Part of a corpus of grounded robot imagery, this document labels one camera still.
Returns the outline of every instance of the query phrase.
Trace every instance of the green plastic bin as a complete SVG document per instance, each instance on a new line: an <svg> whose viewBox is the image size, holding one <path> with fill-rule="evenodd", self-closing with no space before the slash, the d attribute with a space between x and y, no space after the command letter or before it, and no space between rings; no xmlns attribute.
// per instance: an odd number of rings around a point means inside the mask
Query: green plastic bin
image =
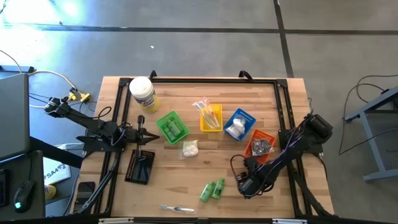
<svg viewBox="0 0 398 224"><path fill-rule="evenodd" d="M180 125L180 127L182 128L182 131L172 141L170 136L165 131L165 128L167 128L167 123L169 123L173 119L176 120L176 122ZM179 140L184 138L189 133L188 128L181 121L181 119L178 117L178 115L175 111L171 111L168 115L164 116L163 118L160 118L158 121L156 121L156 125L162 131L163 135L166 137L166 139L169 141L170 144L175 144L176 142L178 142Z"/></svg>

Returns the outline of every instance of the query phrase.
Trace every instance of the blue basket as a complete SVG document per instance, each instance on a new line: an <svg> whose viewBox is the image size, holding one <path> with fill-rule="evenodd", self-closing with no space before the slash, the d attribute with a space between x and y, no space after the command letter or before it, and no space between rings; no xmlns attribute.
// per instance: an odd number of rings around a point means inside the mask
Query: blue basket
<svg viewBox="0 0 398 224"><path fill-rule="evenodd" d="M232 117L228 120L228 122L224 125L224 131L230 127L233 123L233 119L235 116L237 115L241 115L245 120L245 124L244 124L244 134L240 136L240 138L235 138L238 141L242 141L244 139L244 137L247 135L247 133L250 131L251 127L253 127L254 123L256 122L256 119L253 118L250 114L246 113L244 110L242 110L241 108L238 108L234 115L232 115Z"/></svg>

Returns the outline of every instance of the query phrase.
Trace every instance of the paper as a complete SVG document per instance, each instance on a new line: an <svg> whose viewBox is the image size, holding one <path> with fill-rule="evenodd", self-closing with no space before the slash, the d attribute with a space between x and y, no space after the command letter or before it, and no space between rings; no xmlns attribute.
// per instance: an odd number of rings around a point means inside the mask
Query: paper
<svg viewBox="0 0 398 224"><path fill-rule="evenodd" d="M66 144L59 145L59 149L65 150ZM44 184L54 184L71 177L70 167L59 161L43 157Z"/></svg>

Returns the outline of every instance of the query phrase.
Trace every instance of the small green bottle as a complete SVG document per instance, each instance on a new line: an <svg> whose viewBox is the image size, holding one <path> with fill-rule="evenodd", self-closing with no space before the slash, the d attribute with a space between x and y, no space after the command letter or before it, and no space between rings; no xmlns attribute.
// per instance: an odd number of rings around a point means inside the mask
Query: small green bottle
<svg viewBox="0 0 398 224"><path fill-rule="evenodd" d="M205 189L203 189L203 192L201 193L199 199L202 202L207 202L210 198L210 195L213 193L214 189L214 182L210 181L208 184L206 184Z"/></svg>
<svg viewBox="0 0 398 224"><path fill-rule="evenodd" d="M224 178L220 178L217 181L212 197L215 199L220 199L223 189L224 189Z"/></svg>

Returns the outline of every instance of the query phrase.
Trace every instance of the computer mouse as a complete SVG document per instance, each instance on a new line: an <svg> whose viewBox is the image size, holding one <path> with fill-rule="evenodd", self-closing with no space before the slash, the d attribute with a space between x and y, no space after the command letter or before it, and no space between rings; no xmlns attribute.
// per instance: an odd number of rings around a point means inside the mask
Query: computer mouse
<svg viewBox="0 0 398 224"><path fill-rule="evenodd" d="M30 209L32 204L32 194L35 183L31 180L26 180L17 189L14 196L14 209L18 213L24 213Z"/></svg>

